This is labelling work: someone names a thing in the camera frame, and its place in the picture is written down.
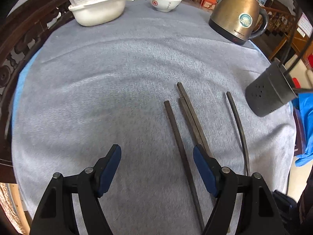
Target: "black device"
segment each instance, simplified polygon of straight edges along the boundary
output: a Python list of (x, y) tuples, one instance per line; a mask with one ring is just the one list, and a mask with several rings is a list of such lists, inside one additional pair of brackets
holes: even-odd
[[(205, 187), (216, 199), (202, 235), (226, 235), (237, 193), (243, 193), (236, 234), (285, 235), (273, 196), (259, 173), (235, 174), (208, 156), (201, 145), (193, 157)], [(98, 198), (109, 190), (121, 159), (121, 148), (113, 145), (94, 167), (63, 177), (56, 172), (46, 188), (32, 222), (30, 235), (79, 235), (72, 194), (77, 193), (89, 235), (113, 235)]]

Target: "blue gripper pad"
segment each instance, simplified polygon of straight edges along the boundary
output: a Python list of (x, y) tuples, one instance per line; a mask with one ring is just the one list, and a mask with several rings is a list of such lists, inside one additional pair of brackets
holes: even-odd
[(193, 159), (201, 175), (207, 191), (217, 197), (219, 194), (219, 182), (221, 166), (216, 159), (210, 158), (201, 145), (193, 148)]
[(119, 145), (116, 145), (113, 154), (111, 155), (110, 159), (106, 164), (106, 167), (104, 168), (103, 172), (100, 175), (99, 181), (100, 183), (97, 191), (98, 198), (103, 196), (103, 194), (109, 190), (117, 167), (120, 163), (121, 157), (122, 157), (121, 147)]

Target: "kettle base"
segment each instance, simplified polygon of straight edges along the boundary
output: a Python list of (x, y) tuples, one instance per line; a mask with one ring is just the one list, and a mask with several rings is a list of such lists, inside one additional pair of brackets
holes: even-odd
[(236, 43), (240, 46), (244, 45), (246, 43), (245, 40), (242, 40), (238, 38), (237, 36), (231, 34), (230, 32), (226, 31), (224, 28), (221, 28), (217, 23), (215, 23), (213, 20), (209, 20), (209, 26), (218, 34), (222, 35), (224, 38), (230, 40), (233, 43)]

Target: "utensil holder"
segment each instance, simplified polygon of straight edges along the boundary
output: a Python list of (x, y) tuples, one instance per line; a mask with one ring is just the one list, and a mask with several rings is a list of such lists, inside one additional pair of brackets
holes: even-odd
[(275, 59), (271, 65), (250, 85), (247, 86), (245, 96), (250, 109), (259, 117), (279, 109), (298, 96), (292, 90), (293, 82), (290, 75), (286, 77), (278, 67), (279, 60)]

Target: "blue cloth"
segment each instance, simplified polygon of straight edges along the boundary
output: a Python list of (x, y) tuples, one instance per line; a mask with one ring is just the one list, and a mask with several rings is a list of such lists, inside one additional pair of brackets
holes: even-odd
[(36, 57), (38, 56), (39, 52), (41, 51), (38, 50), (33, 56), (32, 58), (29, 60), (29, 62), (25, 65), (24, 69), (21, 71), (20, 75), (18, 76), (18, 83), (16, 85), (16, 89), (15, 89), (15, 94), (14, 94), (14, 98), (13, 98), (13, 110), (12, 110), (12, 129), (13, 126), (15, 124), (15, 118), (16, 118), (16, 112), (18, 110), (18, 103), (19, 100), (21, 98), (21, 94), (23, 91), (23, 87), (24, 87), (24, 82), (26, 79), (26, 76), (29, 72), (30, 67), (32, 66), (32, 64), (34, 63)]
[(293, 104), (300, 110), (306, 135), (306, 149), (304, 154), (297, 155), (295, 165), (303, 166), (313, 159), (313, 94), (299, 94), (298, 101), (294, 100)]

